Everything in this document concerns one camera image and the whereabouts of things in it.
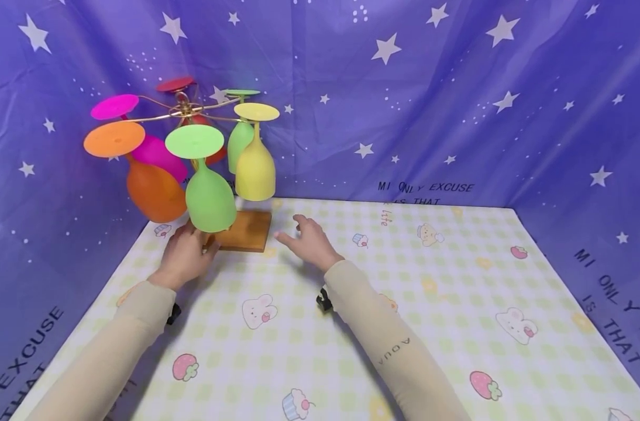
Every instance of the wooden stand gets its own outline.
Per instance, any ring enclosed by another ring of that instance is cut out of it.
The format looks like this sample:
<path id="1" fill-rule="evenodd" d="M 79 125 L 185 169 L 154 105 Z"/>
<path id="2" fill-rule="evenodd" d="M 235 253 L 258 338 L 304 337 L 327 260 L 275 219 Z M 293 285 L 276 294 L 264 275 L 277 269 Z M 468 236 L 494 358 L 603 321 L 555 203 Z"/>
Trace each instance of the wooden stand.
<path id="1" fill-rule="evenodd" d="M 210 235 L 204 248 L 208 248 L 217 240 L 222 245 L 220 250 L 263 253 L 270 228 L 271 212 L 239 211 L 234 225 L 226 231 Z"/>

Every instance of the cartoon character print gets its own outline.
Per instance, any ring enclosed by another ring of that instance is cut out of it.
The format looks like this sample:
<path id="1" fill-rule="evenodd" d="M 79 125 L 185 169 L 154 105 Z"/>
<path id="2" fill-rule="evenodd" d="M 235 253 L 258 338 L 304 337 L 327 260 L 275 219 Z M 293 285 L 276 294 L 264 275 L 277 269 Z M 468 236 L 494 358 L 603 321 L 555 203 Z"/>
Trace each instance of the cartoon character print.
<path id="1" fill-rule="evenodd" d="M 243 302 L 243 318 L 250 329 L 257 329 L 277 315 L 277 308 L 271 305 L 272 302 L 274 298 L 268 294 Z"/>
<path id="2" fill-rule="evenodd" d="M 616 408 L 608 409 L 608 421 L 632 421 L 631 417 Z"/>
<path id="3" fill-rule="evenodd" d="M 190 381 L 198 374 L 196 357 L 191 354 L 182 354 L 173 363 L 173 377 L 175 380 Z"/>
<path id="4" fill-rule="evenodd" d="M 157 237 L 165 238 L 166 235 L 168 235 L 168 233 L 172 230 L 173 230 L 173 227 L 168 225 L 168 223 L 162 223 L 161 225 L 157 226 L 153 232 L 156 234 Z"/>
<path id="5" fill-rule="evenodd" d="M 524 260 L 525 258 L 528 257 L 528 252 L 525 248 L 520 247 L 520 246 L 514 246 L 510 249 L 510 253 L 512 253 L 512 256 L 518 258 L 519 260 Z"/>
<path id="6" fill-rule="evenodd" d="M 497 401 L 503 395 L 498 387 L 498 382 L 490 378 L 483 371 L 473 371 L 470 373 L 470 384 L 482 398 Z"/>
<path id="7" fill-rule="evenodd" d="M 505 313 L 496 314 L 498 324 L 515 338 L 521 345 L 528 345 L 528 342 L 538 332 L 538 327 L 532 320 L 524 319 L 521 310 L 510 307 Z"/>
<path id="8" fill-rule="evenodd" d="M 444 243 L 444 235 L 442 235 L 441 232 L 435 231 L 432 225 L 427 222 L 418 226 L 417 235 L 425 247 L 430 247 L 435 243 Z"/>
<path id="9" fill-rule="evenodd" d="M 357 244 L 358 247 L 369 248 L 369 238 L 363 234 L 355 234 L 353 236 L 353 243 Z"/>
<path id="10" fill-rule="evenodd" d="M 306 395 L 299 389 L 292 389 L 290 393 L 282 399 L 282 410 L 285 411 L 285 417 L 288 421 L 305 420 L 308 416 L 308 410 L 314 403 L 306 399 Z"/>
<path id="11" fill-rule="evenodd" d="M 395 313 L 397 313 L 397 303 L 394 300 L 391 300 L 387 295 L 385 294 L 379 294 L 379 296 L 381 296 L 383 298 L 383 301 L 386 301 L 388 303 L 388 305 L 390 306 L 390 308 L 392 310 L 395 311 Z"/>

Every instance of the person's right hand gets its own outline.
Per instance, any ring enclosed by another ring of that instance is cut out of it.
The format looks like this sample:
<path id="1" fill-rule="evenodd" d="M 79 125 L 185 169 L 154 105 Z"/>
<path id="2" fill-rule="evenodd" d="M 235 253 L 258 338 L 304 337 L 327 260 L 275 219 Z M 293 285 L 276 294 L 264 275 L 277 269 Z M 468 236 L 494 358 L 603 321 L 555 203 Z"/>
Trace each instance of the person's right hand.
<path id="1" fill-rule="evenodd" d="M 293 220 L 297 221 L 297 231 L 301 232 L 298 239 L 293 239 L 284 232 L 276 232 L 274 238 L 287 246 L 297 257 L 315 265 L 323 273 L 343 260 L 343 256 L 334 250 L 316 221 L 303 215 L 294 215 Z"/>

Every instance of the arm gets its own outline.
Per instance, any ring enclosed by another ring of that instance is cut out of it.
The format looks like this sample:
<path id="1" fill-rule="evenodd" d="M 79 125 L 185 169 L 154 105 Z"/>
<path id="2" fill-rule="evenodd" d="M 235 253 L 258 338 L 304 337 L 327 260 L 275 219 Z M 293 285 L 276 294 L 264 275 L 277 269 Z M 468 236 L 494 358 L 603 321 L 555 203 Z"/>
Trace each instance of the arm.
<path id="1" fill-rule="evenodd" d="M 334 311 L 351 328 L 409 421 L 470 421 L 423 342 L 381 299 L 363 271 L 341 260 L 325 274 Z"/>
<path id="2" fill-rule="evenodd" d="M 163 333 L 172 289 L 143 282 L 37 404 L 29 421 L 102 421 L 143 352 Z"/>

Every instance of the yellow wine glass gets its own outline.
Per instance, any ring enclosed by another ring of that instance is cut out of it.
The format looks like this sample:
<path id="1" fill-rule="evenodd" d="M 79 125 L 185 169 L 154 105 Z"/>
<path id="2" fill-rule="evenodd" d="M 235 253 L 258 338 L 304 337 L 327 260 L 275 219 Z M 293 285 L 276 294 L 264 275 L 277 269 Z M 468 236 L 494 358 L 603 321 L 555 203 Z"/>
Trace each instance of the yellow wine glass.
<path id="1" fill-rule="evenodd" d="M 270 199 L 276 193 L 276 165 L 261 142 L 259 123 L 277 119 L 280 111 L 257 102 L 239 103 L 234 111 L 254 124 L 252 142 L 241 152 L 236 165 L 236 193 L 250 201 Z"/>

